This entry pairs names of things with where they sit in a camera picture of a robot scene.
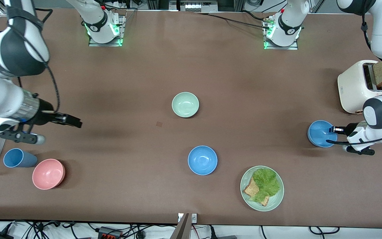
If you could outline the blue bowl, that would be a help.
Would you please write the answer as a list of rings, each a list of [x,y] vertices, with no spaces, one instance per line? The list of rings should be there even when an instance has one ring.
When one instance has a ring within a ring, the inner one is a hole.
[[[307,136],[309,141],[320,148],[330,148],[333,146],[332,143],[327,142],[327,140],[336,141],[338,135],[331,132],[333,125],[328,121],[317,120],[314,121],[308,128]]]
[[[187,162],[193,173],[206,176],[215,171],[218,165],[218,156],[211,147],[200,145],[189,152]]]

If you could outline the green bowl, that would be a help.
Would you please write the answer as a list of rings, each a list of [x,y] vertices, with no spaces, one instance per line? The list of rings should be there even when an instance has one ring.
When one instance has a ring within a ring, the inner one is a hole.
[[[200,107],[200,101],[191,92],[181,92],[177,94],[171,103],[173,112],[181,118],[194,116]]]

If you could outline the pink bowl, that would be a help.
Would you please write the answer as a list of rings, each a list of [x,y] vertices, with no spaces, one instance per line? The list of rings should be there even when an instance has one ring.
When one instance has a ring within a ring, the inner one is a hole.
[[[40,190],[53,189],[64,180],[65,173],[65,167],[59,160],[46,159],[35,167],[32,182]]]

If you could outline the white toaster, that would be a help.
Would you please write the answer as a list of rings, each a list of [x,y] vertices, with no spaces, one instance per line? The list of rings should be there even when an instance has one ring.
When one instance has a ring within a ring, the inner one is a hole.
[[[342,108],[351,114],[363,112],[369,98],[382,95],[382,87],[375,85],[372,67],[378,61],[361,60],[338,76],[338,92]]]

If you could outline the blue plastic cup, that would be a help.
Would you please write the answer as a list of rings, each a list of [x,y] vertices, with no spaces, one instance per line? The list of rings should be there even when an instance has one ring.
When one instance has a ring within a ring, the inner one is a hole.
[[[33,167],[37,164],[37,157],[19,148],[13,148],[6,152],[3,158],[3,163],[8,168]]]

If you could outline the green lettuce leaf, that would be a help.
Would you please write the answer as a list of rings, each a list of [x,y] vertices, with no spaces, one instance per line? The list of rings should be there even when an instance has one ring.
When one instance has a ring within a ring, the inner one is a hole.
[[[258,169],[253,173],[253,180],[259,192],[251,196],[250,200],[266,206],[270,197],[276,195],[280,189],[277,174],[271,169]]]

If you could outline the green plate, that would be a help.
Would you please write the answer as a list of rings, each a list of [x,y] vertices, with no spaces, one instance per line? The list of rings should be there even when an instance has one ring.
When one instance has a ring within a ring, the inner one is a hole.
[[[261,211],[261,212],[272,211],[273,209],[275,209],[276,207],[278,207],[281,204],[282,199],[284,197],[284,193],[285,193],[285,188],[284,188],[284,184],[282,182],[282,179],[275,170],[271,169],[277,174],[277,180],[280,183],[280,189],[276,195],[270,197],[269,202],[268,202],[266,207],[262,206],[259,203],[250,201],[250,197],[243,192],[243,190],[249,184],[251,177],[253,177],[253,173],[258,169],[271,169],[271,168],[267,167],[267,166],[262,166],[262,165],[258,165],[258,166],[254,166],[254,167],[249,168],[243,174],[241,181],[240,181],[241,196],[242,196],[243,200],[245,201],[245,203],[249,207],[251,207],[253,210]]]

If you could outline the black power strip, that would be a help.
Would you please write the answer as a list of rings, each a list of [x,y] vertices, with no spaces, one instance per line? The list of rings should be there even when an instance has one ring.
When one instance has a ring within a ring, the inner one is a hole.
[[[121,239],[121,229],[113,229],[110,227],[100,227],[97,239]]]

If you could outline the grey metal strut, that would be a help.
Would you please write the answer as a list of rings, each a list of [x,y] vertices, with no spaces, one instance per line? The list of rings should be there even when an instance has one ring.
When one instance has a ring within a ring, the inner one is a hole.
[[[190,239],[191,227],[192,213],[183,214],[169,239]]]

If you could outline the grey control box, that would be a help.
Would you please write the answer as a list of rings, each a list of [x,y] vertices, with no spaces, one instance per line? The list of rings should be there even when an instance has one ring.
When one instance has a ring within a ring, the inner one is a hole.
[[[168,10],[194,12],[194,13],[210,13],[218,11],[217,0],[169,0]]]

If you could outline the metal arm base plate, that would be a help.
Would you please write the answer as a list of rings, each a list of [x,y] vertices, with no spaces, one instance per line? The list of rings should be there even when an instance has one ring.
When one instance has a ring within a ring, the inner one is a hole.
[[[264,18],[262,21],[262,26],[267,26],[267,29],[263,30],[264,49],[298,50],[297,39],[302,27],[284,31],[276,23],[275,19],[271,18]]]
[[[91,32],[87,28],[89,36],[89,46],[101,47],[120,47],[123,45],[123,38],[125,32],[125,15],[115,15],[117,19],[112,18],[100,32]]]

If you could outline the white table edge bracket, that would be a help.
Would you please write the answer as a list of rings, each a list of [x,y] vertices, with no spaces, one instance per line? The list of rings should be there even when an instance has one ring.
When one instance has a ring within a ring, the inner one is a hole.
[[[178,223],[181,221],[183,216],[184,216],[184,213],[178,213]],[[197,224],[197,213],[192,213],[190,218],[191,218],[192,224]]]

